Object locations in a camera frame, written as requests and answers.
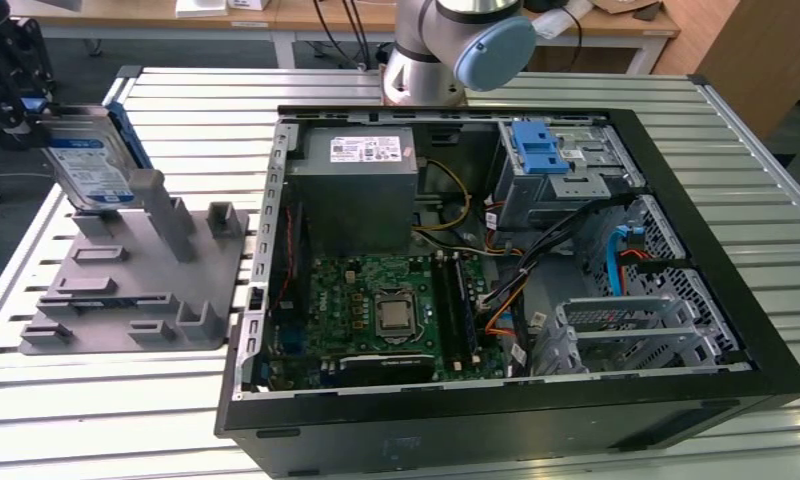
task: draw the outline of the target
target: motherboard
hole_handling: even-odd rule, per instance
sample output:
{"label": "motherboard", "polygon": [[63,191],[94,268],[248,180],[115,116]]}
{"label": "motherboard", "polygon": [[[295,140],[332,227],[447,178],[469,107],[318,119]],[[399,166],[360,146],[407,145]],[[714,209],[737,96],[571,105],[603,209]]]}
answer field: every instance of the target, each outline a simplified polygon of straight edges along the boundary
{"label": "motherboard", "polygon": [[[417,383],[422,375],[427,381],[503,377],[498,344],[477,340],[471,305],[485,290],[474,255],[318,257],[307,324],[279,332],[294,354],[287,387],[363,386],[387,378]],[[292,375],[292,367],[304,375]]]}

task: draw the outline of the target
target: power supply label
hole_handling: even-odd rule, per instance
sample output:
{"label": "power supply label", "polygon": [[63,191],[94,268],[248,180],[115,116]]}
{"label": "power supply label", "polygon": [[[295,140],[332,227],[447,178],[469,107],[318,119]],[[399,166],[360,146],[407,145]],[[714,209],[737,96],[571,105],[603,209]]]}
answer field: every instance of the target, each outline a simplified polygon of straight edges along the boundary
{"label": "power supply label", "polygon": [[332,163],[401,162],[401,137],[335,137]]}

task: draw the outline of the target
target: floor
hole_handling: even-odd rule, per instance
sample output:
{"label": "floor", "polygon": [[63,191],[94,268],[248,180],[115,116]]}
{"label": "floor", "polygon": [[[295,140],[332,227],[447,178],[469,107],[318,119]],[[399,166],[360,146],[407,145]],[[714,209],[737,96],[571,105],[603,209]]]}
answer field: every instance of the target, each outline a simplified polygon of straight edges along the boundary
{"label": "floor", "polygon": [[[123,65],[159,67],[274,68],[275,53],[270,42],[167,42],[106,41],[104,55],[87,55],[79,40],[50,40],[48,48],[59,78],[56,98],[62,102],[96,103],[104,97]],[[346,44],[350,54],[356,49]],[[296,48],[302,68],[338,68],[334,57],[316,58],[311,47]],[[767,142],[775,153],[797,154],[790,171],[800,182],[800,107],[797,107]],[[0,150],[0,175],[46,172],[39,152]],[[22,240],[27,226],[52,187],[51,180],[31,176],[0,176],[0,273]]]}

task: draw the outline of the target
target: wooden desk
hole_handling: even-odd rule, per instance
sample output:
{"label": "wooden desk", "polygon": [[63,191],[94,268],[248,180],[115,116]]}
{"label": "wooden desk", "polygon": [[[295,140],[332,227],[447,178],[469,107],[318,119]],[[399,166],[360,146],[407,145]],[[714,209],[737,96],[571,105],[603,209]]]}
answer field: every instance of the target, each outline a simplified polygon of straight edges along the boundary
{"label": "wooden desk", "polygon": [[12,15],[39,20],[48,38],[144,40],[270,40],[280,0],[263,11],[178,18],[176,0],[86,0],[71,12],[35,0],[10,0]]}
{"label": "wooden desk", "polygon": [[[370,42],[394,41],[395,7],[387,0],[368,0],[359,4],[362,23]],[[320,3],[327,25],[338,41],[355,41],[342,0]],[[539,15],[526,11],[530,18]],[[649,74],[662,54],[667,39],[679,34],[679,27],[662,12],[653,22],[623,15],[609,15],[594,9],[581,19],[586,47],[631,48],[637,50],[627,73]],[[327,36],[314,8],[312,0],[282,0],[276,15],[274,41],[280,65],[294,65],[294,42],[326,41]],[[578,43],[578,29],[571,28],[553,40],[538,37],[538,45],[569,46]]]}
{"label": "wooden desk", "polygon": [[[387,0],[368,0],[368,3],[358,3],[362,23],[364,23],[367,33],[395,31],[394,3]],[[320,6],[332,33],[336,31],[352,32],[342,0],[324,0],[320,2]],[[531,13],[527,10],[525,10],[525,14],[531,19],[541,16],[541,14]],[[633,18],[629,13],[610,15],[594,8],[581,19],[581,22],[587,36],[659,36],[670,38],[679,34],[679,27],[665,12],[659,13],[654,21],[645,22]],[[280,30],[323,31],[312,0],[282,0],[275,28]],[[567,34],[578,35],[578,28],[567,30]]]}
{"label": "wooden desk", "polygon": [[[46,37],[80,39],[270,40],[275,44],[280,68],[296,68],[294,43],[327,41],[312,0],[274,0],[263,11],[231,9],[226,17],[176,18],[176,0],[86,0],[83,11],[70,12],[35,0],[10,0],[12,14],[36,18]],[[370,42],[394,41],[395,7],[387,0],[359,3]],[[338,41],[355,41],[340,0],[320,3],[330,30]],[[637,54],[629,73],[649,74],[679,27],[661,14],[653,22],[630,14],[591,11],[582,19],[586,47],[633,48]],[[570,29],[538,45],[578,43],[578,30]]]}

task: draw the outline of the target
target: blue cable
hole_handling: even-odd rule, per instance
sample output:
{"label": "blue cable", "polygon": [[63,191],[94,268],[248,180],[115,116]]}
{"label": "blue cable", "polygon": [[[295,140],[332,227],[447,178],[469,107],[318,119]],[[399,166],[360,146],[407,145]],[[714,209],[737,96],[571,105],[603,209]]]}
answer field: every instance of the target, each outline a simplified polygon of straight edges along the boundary
{"label": "blue cable", "polygon": [[619,262],[617,259],[619,250],[617,249],[617,247],[619,246],[619,241],[626,240],[626,237],[629,236],[630,232],[643,234],[643,227],[633,228],[629,225],[619,225],[614,229],[614,231],[611,232],[611,236],[609,237],[609,245],[605,256],[609,269],[609,281],[611,282],[611,292],[618,297],[623,296],[623,286],[619,283]]}

